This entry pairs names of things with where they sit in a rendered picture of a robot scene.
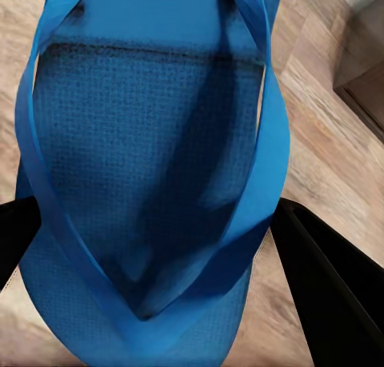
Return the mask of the sandal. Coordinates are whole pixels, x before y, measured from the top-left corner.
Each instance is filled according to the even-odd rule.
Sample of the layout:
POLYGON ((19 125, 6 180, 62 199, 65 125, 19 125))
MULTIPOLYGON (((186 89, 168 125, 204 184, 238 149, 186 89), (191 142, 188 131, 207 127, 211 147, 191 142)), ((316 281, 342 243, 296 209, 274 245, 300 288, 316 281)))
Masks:
POLYGON ((228 356, 290 158, 280 1, 45 0, 14 110, 15 200, 42 226, 18 265, 89 367, 228 356))

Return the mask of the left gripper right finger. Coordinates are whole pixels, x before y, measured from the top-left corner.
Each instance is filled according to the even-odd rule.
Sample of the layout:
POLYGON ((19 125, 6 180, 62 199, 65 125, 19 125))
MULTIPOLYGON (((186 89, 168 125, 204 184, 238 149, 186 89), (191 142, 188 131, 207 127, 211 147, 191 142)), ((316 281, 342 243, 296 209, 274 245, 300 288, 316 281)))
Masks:
POLYGON ((290 199, 270 229, 315 367, 384 367, 384 269, 290 199))

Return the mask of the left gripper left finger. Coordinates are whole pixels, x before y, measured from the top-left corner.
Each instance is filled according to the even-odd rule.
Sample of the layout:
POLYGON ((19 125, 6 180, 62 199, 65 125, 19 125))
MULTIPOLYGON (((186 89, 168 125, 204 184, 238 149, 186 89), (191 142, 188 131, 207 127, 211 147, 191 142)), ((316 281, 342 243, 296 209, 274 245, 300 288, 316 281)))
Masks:
POLYGON ((40 209, 34 196, 0 205, 0 292, 41 226, 40 209))

